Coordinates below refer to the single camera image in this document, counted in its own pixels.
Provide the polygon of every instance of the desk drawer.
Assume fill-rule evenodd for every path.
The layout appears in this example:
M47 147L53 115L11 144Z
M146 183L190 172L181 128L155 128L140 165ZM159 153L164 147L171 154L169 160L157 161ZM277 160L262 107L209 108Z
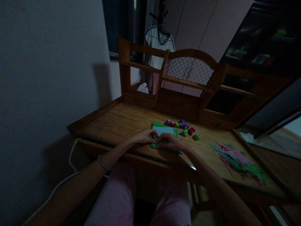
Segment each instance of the desk drawer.
M126 102L130 102L132 104L137 104L137 105L140 105L142 107L147 107L147 108L152 108L152 109L154 108L154 103L149 102L149 101L141 100L141 99L126 96L126 95L123 96L123 99Z
M99 154L105 154L113 149L111 147L84 139L79 140L77 145L83 150L90 161L96 160ZM135 168L150 171L156 174L168 174L172 170L172 166L170 165L144 158L129 152L123 154L120 158L120 161L125 161Z
M219 122L219 121L209 119L209 118L205 118L205 117L199 117L197 122L202 123L202 124L206 124L206 125L209 125L209 126L217 127L217 128L220 128L220 129L225 129L225 130L230 130L230 129L234 128L234 125Z

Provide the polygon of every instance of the white cable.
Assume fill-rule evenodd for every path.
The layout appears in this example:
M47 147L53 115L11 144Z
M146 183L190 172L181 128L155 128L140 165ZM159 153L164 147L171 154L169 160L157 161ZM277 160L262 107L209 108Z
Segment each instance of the white cable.
M51 197L53 196L54 192L56 191L56 189L62 184L64 183L66 180L68 180L69 178L73 177L74 175L78 174L79 172L76 172L72 175L70 175L69 177L65 178L63 181L61 181L54 189L53 191L51 192L50 196L48 197L48 199L43 203L43 205L41 205L23 224L22 226L24 225L27 225L27 223L48 203L48 201L51 199Z
M79 171L77 171L77 169L72 165L71 163L71 156L72 156L72 153L73 153L73 150L74 150L74 147L75 145L77 144L77 141L80 140L81 138L78 138L77 140L74 141L73 143L73 146L72 146L72 149L71 149L71 152L70 152L70 155L69 155L69 165L74 169L75 173L70 175L69 177L65 178L64 180L62 180L54 189L53 191L51 192L50 196L48 197L48 199L22 224L22 226L25 226L28 224L29 221L31 221L31 219L49 202L49 200L51 199L51 197L53 196L54 192L58 189L58 187L64 183L66 180L68 180L69 178L75 176L76 174L79 173Z
M77 169L72 165L71 163L71 156L72 156L72 153L73 153L73 150L74 150L74 147L75 145L77 144L77 141L80 140L81 138L78 138L76 141L74 141L73 143L73 146L72 146L72 149L71 149L71 152L70 152L70 155L69 155L69 165L74 169L75 172L78 172Z

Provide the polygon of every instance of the window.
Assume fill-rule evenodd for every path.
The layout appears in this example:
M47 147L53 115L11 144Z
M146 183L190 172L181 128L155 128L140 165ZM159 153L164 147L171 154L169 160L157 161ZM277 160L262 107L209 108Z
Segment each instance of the window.
M118 60L117 37L144 44L145 0L103 0L103 12L111 60ZM132 60L141 62L142 54L133 53Z

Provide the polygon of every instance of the forearm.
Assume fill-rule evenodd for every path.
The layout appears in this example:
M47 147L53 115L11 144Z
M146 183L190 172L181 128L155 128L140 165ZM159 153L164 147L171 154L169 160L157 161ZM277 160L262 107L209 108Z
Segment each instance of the forearm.
M104 154L102 162L111 168L133 145L130 139ZM105 175L105 169L94 161L68 180L54 193L45 207L29 222L29 225L59 225L71 211L90 193Z
M242 199L192 148L187 147L187 150L183 152L192 162L217 206L232 225L261 225Z

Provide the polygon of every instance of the hanging clothes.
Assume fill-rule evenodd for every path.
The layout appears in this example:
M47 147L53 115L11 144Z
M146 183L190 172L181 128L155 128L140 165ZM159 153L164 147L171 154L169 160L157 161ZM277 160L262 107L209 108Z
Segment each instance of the hanging clothes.
M175 46L171 34L159 31L157 26L152 26L145 34L146 42L150 47L160 50L169 50L175 52ZM156 69L161 69L163 58L158 56L150 56L148 65Z
M170 52L175 52L175 46L173 43L173 38L170 33L158 31L158 26L152 26L148 29L145 34L146 42L150 47L160 50L169 50ZM150 56L148 60L148 65L156 69L161 69L163 58L157 56ZM150 82L148 85L151 94L156 95L157 87L159 82L159 74L151 73Z

